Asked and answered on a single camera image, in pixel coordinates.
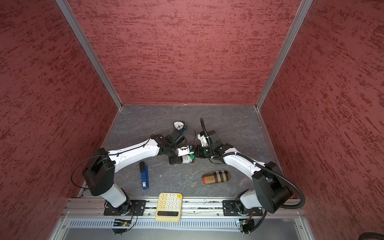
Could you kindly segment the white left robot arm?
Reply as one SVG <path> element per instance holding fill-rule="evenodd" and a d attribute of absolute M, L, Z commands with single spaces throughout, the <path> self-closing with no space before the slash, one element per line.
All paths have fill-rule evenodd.
<path fill-rule="evenodd" d="M 98 149 L 87 160 L 82 174 L 92 196 L 105 199 L 105 216 L 133 216 L 135 205 L 126 192 L 115 183 L 115 173 L 146 158 L 165 155 L 170 164 L 188 164 L 194 159 L 191 146 L 181 147 L 184 135 L 174 130 L 171 135 L 151 135 L 142 143 L 124 149 Z"/>

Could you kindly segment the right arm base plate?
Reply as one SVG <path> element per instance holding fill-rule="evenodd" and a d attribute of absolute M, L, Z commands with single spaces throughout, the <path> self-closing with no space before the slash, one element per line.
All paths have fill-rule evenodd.
<path fill-rule="evenodd" d="M 263 211 L 259 208 L 247 209 L 240 201 L 237 200 L 224 200 L 223 204 L 223 212 L 224 216 L 242 216 L 242 217 L 250 217 L 256 216 L 261 217 L 263 215 Z"/>

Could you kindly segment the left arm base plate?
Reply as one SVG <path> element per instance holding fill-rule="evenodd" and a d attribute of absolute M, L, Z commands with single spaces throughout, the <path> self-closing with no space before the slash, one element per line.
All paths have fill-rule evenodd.
<path fill-rule="evenodd" d="M 126 201 L 119 207 L 113 207 L 111 203 L 105 201 L 104 216 L 142 216 L 146 207 L 145 200 L 132 200 Z"/>

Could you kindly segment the green capped pill bottle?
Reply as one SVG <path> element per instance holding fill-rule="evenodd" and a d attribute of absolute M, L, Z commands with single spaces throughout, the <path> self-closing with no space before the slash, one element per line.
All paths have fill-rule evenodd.
<path fill-rule="evenodd" d="M 195 155 L 184 155 L 182 156 L 182 164 L 189 164 L 192 163 L 195 159 Z"/>

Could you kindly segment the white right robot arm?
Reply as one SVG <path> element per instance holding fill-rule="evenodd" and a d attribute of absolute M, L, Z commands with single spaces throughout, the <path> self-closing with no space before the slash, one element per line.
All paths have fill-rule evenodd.
<path fill-rule="evenodd" d="M 282 179 L 283 174 L 274 162 L 257 162 L 232 145 L 223 144 L 215 131 L 200 132 L 198 139 L 201 144 L 196 147 L 197 157 L 218 160 L 252 180 L 254 189 L 239 196 L 243 208 L 263 208 L 273 214 L 293 196 L 292 188 Z"/>

